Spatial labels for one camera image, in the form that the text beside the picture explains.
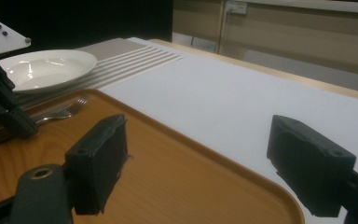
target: wooden tray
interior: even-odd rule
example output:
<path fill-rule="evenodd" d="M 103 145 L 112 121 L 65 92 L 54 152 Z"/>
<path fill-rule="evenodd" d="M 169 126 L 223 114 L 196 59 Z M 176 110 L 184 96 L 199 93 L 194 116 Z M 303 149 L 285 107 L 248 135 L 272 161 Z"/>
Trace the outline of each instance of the wooden tray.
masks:
<path fill-rule="evenodd" d="M 0 145 L 0 201 L 15 193 L 25 171 L 64 162 L 64 153 L 100 119 L 125 114 L 131 158 L 103 215 L 75 223 L 304 223 L 295 199 L 209 148 L 167 128 L 99 91 L 77 91 L 38 105 L 43 112 L 86 92 L 90 98 L 69 119 L 40 127 L 30 139 Z"/>

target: table top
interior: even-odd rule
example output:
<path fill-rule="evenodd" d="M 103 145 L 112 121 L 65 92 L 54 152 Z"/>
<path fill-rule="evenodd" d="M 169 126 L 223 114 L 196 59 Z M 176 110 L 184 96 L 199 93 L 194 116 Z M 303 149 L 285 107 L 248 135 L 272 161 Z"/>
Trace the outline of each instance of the table top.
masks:
<path fill-rule="evenodd" d="M 139 51 L 143 58 L 150 48 L 156 55 L 141 67 L 129 65 L 124 80 L 78 88 L 103 91 L 281 185 L 295 198 L 267 159 L 275 114 L 298 119 L 352 152 L 358 171 L 358 91 L 158 40 L 114 39 L 81 50 L 102 65 L 112 56 L 131 55 L 134 61 Z M 163 56 L 156 63 L 158 55 Z M 346 215 L 342 209 L 338 218 L 313 217 L 300 205 L 306 223 L 343 223 Z"/>

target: brown tray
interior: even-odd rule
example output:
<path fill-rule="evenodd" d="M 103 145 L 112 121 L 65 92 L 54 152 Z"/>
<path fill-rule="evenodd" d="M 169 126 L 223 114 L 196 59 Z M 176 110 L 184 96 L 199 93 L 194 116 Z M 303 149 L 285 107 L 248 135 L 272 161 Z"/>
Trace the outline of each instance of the brown tray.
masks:
<path fill-rule="evenodd" d="M 86 92 L 85 108 L 40 127 L 30 139 L 0 145 L 0 201 L 15 193 L 25 171 L 64 162 L 64 153 L 100 119 L 125 114 L 131 158 L 103 215 L 75 223 L 304 223 L 296 200 L 282 187 L 167 128 L 99 91 L 77 91 L 29 113 Z"/>

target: wood grain surface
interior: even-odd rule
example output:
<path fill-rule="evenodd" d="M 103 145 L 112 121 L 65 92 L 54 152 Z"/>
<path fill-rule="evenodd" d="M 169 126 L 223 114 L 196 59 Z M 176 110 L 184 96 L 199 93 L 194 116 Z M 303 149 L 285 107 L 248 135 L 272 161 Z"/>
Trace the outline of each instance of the wood grain surface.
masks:
<path fill-rule="evenodd" d="M 0 201 L 13 196 L 25 171 L 63 164 L 64 153 L 100 119 L 123 113 L 131 157 L 104 214 L 74 215 L 75 223 L 304 223 L 296 200 L 282 187 L 107 95 L 85 92 L 89 102 L 79 114 L 47 123 L 29 139 L 0 145 Z"/>

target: plate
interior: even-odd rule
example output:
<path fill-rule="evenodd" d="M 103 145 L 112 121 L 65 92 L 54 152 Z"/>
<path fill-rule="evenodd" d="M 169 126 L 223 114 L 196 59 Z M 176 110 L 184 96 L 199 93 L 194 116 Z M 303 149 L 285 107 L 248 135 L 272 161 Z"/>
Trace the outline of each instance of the plate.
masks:
<path fill-rule="evenodd" d="M 70 49 L 36 51 L 0 60 L 16 86 L 13 91 L 18 93 L 55 91 L 85 76 L 96 63 L 94 55 Z"/>

